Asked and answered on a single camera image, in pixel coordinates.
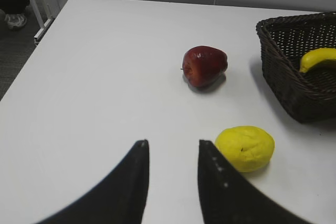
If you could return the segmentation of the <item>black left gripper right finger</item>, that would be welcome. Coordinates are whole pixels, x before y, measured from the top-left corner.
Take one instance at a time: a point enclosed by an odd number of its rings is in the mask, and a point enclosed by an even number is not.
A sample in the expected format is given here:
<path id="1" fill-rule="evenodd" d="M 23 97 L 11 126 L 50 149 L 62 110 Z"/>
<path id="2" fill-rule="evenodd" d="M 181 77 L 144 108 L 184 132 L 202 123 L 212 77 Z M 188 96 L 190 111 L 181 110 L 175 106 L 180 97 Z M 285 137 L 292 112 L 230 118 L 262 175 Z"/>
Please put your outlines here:
<path id="1" fill-rule="evenodd" d="M 208 140 L 199 141 L 198 194 L 205 223 L 306 223 L 254 187 Z"/>

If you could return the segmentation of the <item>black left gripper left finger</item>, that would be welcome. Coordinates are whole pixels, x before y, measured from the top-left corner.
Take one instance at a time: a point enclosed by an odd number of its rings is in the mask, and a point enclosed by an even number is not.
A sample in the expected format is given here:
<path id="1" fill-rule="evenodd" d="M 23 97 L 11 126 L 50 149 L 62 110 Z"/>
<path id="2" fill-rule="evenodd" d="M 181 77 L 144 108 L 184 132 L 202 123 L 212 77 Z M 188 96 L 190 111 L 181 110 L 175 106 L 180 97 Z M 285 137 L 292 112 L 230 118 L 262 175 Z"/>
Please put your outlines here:
<path id="1" fill-rule="evenodd" d="M 136 141 L 94 188 L 42 223 L 141 223 L 149 188 L 150 149 Z"/>

